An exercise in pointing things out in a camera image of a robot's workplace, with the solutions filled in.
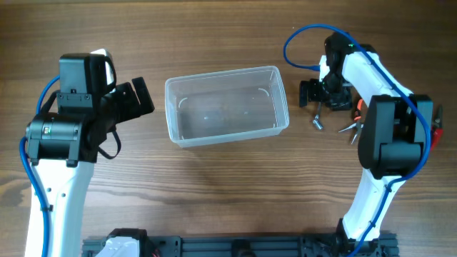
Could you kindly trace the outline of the silver socket wrench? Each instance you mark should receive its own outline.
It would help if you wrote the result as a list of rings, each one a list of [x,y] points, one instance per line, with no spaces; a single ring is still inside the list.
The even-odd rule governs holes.
[[[313,125],[316,127],[317,130],[319,131],[322,131],[323,130],[323,125],[320,121],[320,115],[321,115],[321,106],[322,106],[322,103],[319,102],[318,103],[318,108],[317,108],[317,112],[316,112],[316,115],[314,116],[314,119],[313,119]]]

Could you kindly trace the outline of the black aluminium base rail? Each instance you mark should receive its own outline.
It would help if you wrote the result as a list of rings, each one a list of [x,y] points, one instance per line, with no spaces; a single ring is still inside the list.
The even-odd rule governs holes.
[[[105,246],[109,246],[109,239],[120,235],[115,230],[105,238],[84,240],[81,256],[96,256]],[[149,236],[149,242],[146,243],[149,251],[140,246],[139,256],[349,256],[358,243],[355,239],[347,239],[342,233],[203,238]],[[384,233],[372,241],[365,240],[353,256],[399,256],[396,234]]]

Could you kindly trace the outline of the red pruning shears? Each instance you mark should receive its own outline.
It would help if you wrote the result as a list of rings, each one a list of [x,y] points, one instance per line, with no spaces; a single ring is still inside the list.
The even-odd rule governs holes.
[[[438,145],[443,134],[443,107],[439,105],[431,126],[431,150]]]

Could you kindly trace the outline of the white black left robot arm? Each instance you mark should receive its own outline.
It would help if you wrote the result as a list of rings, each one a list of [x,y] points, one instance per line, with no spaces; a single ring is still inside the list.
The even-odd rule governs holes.
[[[60,88],[43,90],[36,115],[19,143],[31,182],[26,256],[78,256],[84,201],[108,134],[121,145],[117,124],[154,111],[143,78],[118,84],[110,53],[64,54]]]

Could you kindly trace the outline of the clear plastic container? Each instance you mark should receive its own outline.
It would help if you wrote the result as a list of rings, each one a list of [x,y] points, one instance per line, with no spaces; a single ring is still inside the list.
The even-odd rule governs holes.
[[[290,122],[275,66],[170,78],[165,110],[169,138],[181,148],[276,136]]]

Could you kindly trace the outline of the orange black needle-nose pliers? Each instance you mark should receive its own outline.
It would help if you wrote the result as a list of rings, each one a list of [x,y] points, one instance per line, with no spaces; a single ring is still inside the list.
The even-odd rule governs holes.
[[[356,139],[360,136],[362,128],[363,128],[363,124],[361,122],[362,105],[363,105],[363,99],[359,99],[357,104],[356,104],[355,111],[354,111],[353,123],[351,125],[349,125],[348,127],[344,128],[344,129],[341,129],[339,131],[339,133],[342,133],[344,131],[349,131],[351,129],[355,129],[355,132],[353,134],[353,138],[351,139],[351,144],[354,144]]]

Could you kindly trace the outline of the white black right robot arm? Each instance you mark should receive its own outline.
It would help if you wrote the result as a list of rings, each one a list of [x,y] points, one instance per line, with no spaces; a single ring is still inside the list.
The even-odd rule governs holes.
[[[345,239],[373,241],[396,192],[418,173],[431,151],[433,102],[400,85],[371,45],[335,32],[324,46],[315,68],[320,76],[300,83],[299,105],[318,102],[346,111],[353,106],[351,89],[367,105],[366,117],[356,117],[353,124],[361,182],[341,225]]]

